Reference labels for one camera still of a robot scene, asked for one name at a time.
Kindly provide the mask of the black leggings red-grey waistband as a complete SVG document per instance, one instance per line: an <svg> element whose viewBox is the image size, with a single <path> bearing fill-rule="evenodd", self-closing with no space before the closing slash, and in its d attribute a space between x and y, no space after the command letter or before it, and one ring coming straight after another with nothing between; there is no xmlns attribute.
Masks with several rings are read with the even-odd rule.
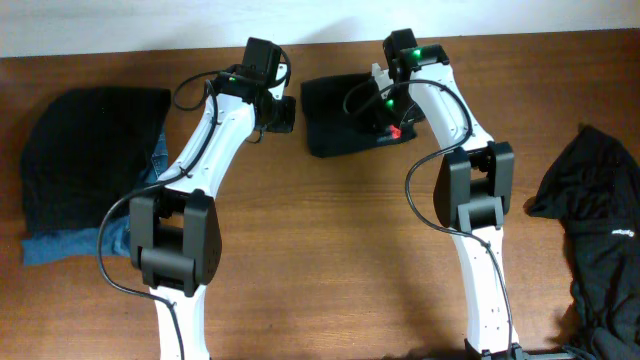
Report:
<svg viewBox="0 0 640 360"><path fill-rule="evenodd" d="M357 109L378 90L369 73L317 78L301 84L307 144L318 158L353 154L379 145L373 125L374 110Z"/></svg>

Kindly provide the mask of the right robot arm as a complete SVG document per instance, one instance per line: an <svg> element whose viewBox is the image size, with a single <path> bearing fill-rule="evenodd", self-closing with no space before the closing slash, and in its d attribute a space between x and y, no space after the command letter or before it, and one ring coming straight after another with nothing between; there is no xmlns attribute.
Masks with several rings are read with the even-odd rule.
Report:
<svg viewBox="0 0 640 360"><path fill-rule="evenodd" d="M452 237L467 303L465 350L472 359L521 359L503 270L505 216L515 157L477 122L439 44L420 46L409 29L383 42L387 70L372 71L390 110L414 105L439 144L441 166L433 192L437 223Z"/></svg>

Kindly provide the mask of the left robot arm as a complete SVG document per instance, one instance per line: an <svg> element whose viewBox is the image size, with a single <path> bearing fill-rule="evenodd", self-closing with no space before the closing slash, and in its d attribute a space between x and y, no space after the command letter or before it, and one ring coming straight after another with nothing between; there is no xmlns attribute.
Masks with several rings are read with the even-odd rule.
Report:
<svg viewBox="0 0 640 360"><path fill-rule="evenodd" d="M292 131L295 100L284 93L291 70L280 46L249 38L241 63L207 76L202 117L174 163L128 202L130 259L156 306L163 359L210 356L205 295L222 252L215 199L253 132Z"/></svg>

